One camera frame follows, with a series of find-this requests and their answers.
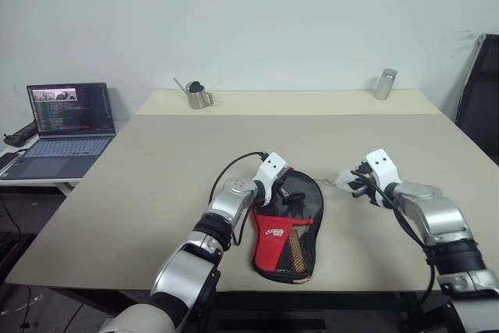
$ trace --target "red pouch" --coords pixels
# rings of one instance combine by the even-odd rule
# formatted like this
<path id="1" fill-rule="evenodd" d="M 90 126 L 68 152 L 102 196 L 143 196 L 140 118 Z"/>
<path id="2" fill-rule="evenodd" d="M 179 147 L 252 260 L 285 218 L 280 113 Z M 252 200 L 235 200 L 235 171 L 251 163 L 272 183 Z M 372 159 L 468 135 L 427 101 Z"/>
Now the red pouch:
<path id="1" fill-rule="evenodd" d="M 272 197 L 267 206 L 254 209 L 253 267 L 273 281 L 306 282 L 315 265 L 315 241 L 324 211 L 322 193 L 308 175 L 290 170 L 274 184 Z"/>

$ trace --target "table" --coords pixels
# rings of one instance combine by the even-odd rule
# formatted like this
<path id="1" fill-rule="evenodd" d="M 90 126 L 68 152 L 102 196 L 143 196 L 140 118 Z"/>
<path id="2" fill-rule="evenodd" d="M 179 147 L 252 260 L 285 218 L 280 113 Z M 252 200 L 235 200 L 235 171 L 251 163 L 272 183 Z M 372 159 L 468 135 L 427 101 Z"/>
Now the table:
<path id="1" fill-rule="evenodd" d="M 461 209 L 489 268 L 499 270 L 499 168 L 419 91 L 214 93 L 187 108 L 157 90 L 118 134 L 13 268 L 7 282 L 69 289 L 149 289 L 164 259 L 206 210 L 233 158 L 277 151 L 314 178 L 334 178 L 383 147 L 403 180 L 440 187 Z M 259 160 L 225 177 L 253 177 Z M 221 262 L 218 290 L 395 291 L 426 287 L 423 252 L 389 210 L 321 187 L 324 218 L 313 278 L 270 282 L 250 267 L 254 234 Z"/>

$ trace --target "touchpad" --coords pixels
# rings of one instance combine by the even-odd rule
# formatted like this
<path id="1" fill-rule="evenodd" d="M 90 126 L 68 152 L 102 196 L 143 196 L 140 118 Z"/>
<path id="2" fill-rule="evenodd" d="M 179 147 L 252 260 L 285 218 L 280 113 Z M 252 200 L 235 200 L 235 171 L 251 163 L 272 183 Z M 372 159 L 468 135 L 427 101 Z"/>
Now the touchpad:
<path id="1" fill-rule="evenodd" d="M 68 160 L 69 158 L 43 158 L 33 160 L 19 176 L 23 178 L 30 177 L 32 179 L 55 177 Z"/>

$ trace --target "black cable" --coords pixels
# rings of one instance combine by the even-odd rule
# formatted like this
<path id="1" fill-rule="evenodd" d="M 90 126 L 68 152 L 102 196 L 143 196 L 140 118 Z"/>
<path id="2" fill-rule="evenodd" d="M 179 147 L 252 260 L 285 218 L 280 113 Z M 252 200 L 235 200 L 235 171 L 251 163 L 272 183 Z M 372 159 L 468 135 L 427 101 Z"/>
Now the black cable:
<path id="1" fill-rule="evenodd" d="M 268 154 L 266 152 L 249 152 L 248 154 L 241 155 L 238 158 L 236 158 L 233 161 L 231 161 L 230 163 L 228 163 L 228 165 L 224 168 L 224 170 L 220 172 L 220 174 L 218 175 L 217 179 L 215 179 L 213 187 L 211 188 L 211 191 L 210 191 L 210 198 L 208 200 L 208 204 L 211 203 L 211 201 L 213 200 L 213 194 L 215 192 L 215 188 L 217 187 L 218 181 L 220 181 L 221 177 L 227 172 L 227 170 L 229 168 L 231 168 L 239 160 L 247 158 L 247 157 L 249 157 L 251 155 L 258 155 L 258 156 L 260 156 L 260 159 L 262 161 L 264 161 L 268 157 Z"/>
<path id="2" fill-rule="evenodd" d="M 24 329 L 28 329 L 30 325 L 26 322 L 28 318 L 28 313 L 30 312 L 30 302 L 31 302 L 31 287 L 28 285 L 28 300 L 26 302 L 26 312 L 24 313 L 23 323 L 19 326 L 21 328 L 21 332 L 24 333 Z"/>
<path id="3" fill-rule="evenodd" d="M 418 235 L 414 233 L 411 225 L 407 222 L 407 220 L 405 220 L 404 214 L 400 212 L 400 208 L 398 208 L 398 205 L 395 204 L 395 202 L 376 183 L 372 182 L 368 177 L 366 177 L 362 173 L 356 171 L 350 171 L 350 173 L 356 175 L 361 180 L 363 180 L 368 187 L 375 189 L 383 197 L 383 199 L 391 206 L 395 218 L 397 219 L 397 222 L 400 224 L 404 232 L 407 233 L 407 235 L 411 237 L 414 240 L 414 242 L 416 242 L 422 249 L 426 248 L 426 245 L 421 241 L 421 239 L 419 239 Z"/>
<path id="4" fill-rule="evenodd" d="M 5 205 L 5 201 L 3 200 L 3 197 L 1 194 L 0 194 L 0 203 L 2 203 L 3 209 L 6 212 L 7 216 L 9 216 L 10 221 L 17 228 L 17 240 L 18 240 L 18 242 L 22 242 L 21 241 L 21 239 L 22 239 L 21 228 L 17 225 L 16 221 L 12 218 L 12 215 L 10 214 L 9 210 L 7 209 L 7 206 Z"/>
<path id="5" fill-rule="evenodd" d="M 432 265 L 432 264 L 430 265 L 430 271 L 431 271 L 430 282 L 428 283 L 428 287 L 426 288 L 426 291 L 424 292 L 423 296 L 419 300 L 419 305 L 420 306 L 422 306 L 426 302 L 426 300 L 430 296 L 432 290 L 434 289 L 434 283 L 435 283 L 435 266 Z"/>
<path id="6" fill-rule="evenodd" d="M 242 220 L 241 224 L 241 230 L 239 230 L 239 240 L 235 240 L 235 235 L 234 232 L 232 232 L 232 241 L 234 243 L 234 246 L 239 246 L 241 244 L 241 239 L 242 239 L 242 232 L 244 231 L 244 225 L 246 224 L 246 220 L 248 219 L 248 216 L 250 216 L 250 212 L 253 210 L 253 206 L 248 208 L 246 210 L 246 214 L 244 215 L 244 219 Z"/>
<path id="7" fill-rule="evenodd" d="M 421 241 L 421 239 L 419 239 L 418 235 L 414 233 L 411 225 L 407 222 L 407 220 L 405 220 L 404 214 L 400 211 L 400 208 L 398 208 L 398 205 L 395 204 L 395 202 L 376 183 L 371 181 L 368 177 L 356 171 L 350 171 L 350 173 L 359 177 L 366 184 L 367 187 L 375 189 L 383 197 L 384 201 L 386 201 L 391 206 L 395 218 L 397 219 L 402 229 L 404 229 L 404 232 L 406 232 L 412 239 L 414 239 L 414 241 L 422 249 L 426 249 L 426 245 L 423 243 L 423 241 Z M 434 288 L 434 283 L 435 283 L 435 267 L 433 265 L 430 265 L 430 281 L 428 282 L 426 291 L 419 300 L 420 306 L 422 306 L 430 296 L 431 291 Z"/>
<path id="8" fill-rule="evenodd" d="M 78 307 L 78 309 L 75 311 L 75 313 L 69 319 L 68 324 L 65 325 L 62 333 L 65 333 L 68 330 L 69 325 L 73 322 L 73 319 L 76 317 L 76 315 L 79 313 L 79 311 L 82 309 L 83 306 L 84 306 L 83 303 L 81 303 L 80 306 Z"/>

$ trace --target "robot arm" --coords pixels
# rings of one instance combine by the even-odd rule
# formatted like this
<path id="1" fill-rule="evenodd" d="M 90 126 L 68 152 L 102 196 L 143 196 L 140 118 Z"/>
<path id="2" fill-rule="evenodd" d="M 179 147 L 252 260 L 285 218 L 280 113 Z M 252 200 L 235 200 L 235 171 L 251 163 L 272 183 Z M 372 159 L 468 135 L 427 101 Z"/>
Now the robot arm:
<path id="1" fill-rule="evenodd" d="M 198 317 L 213 296 L 217 269 L 231 246 L 231 234 L 242 212 L 267 205 L 272 186 L 286 172 L 286 161 L 270 154 L 253 179 L 230 179 L 211 201 L 186 240 L 157 273 L 148 303 L 119 314 L 99 333 L 173 333 Z"/>
<path id="2" fill-rule="evenodd" d="M 354 197 L 366 194 L 372 204 L 395 208 L 355 173 L 377 185 L 404 216 L 414 221 L 423 242 L 426 262 L 437 268 L 437 280 L 443 293 L 453 299 L 459 316 L 468 318 L 465 331 L 492 326 L 497 329 L 499 281 L 485 266 L 468 223 L 455 204 L 437 187 L 401 182 L 397 168 L 382 149 L 368 154 L 353 173 L 343 171 L 335 185 Z M 482 311 L 480 315 L 466 312 L 470 311 L 470 306 L 478 305 Z M 490 324 L 486 323 L 484 315 L 489 317 Z"/>

